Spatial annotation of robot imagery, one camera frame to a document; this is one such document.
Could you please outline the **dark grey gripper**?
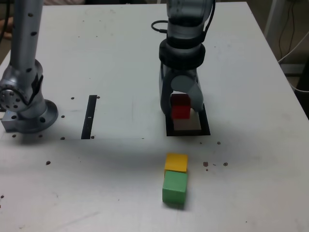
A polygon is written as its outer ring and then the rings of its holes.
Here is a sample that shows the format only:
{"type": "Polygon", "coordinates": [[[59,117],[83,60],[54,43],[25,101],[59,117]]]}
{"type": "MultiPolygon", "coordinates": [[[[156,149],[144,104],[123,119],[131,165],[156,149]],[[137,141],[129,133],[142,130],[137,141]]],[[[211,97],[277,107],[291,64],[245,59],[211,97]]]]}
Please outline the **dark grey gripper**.
{"type": "Polygon", "coordinates": [[[160,63],[159,93],[161,110],[166,116],[171,114],[170,96],[172,92],[186,93],[195,112],[203,109],[203,94],[198,80],[197,70],[177,70],[160,63]]]}

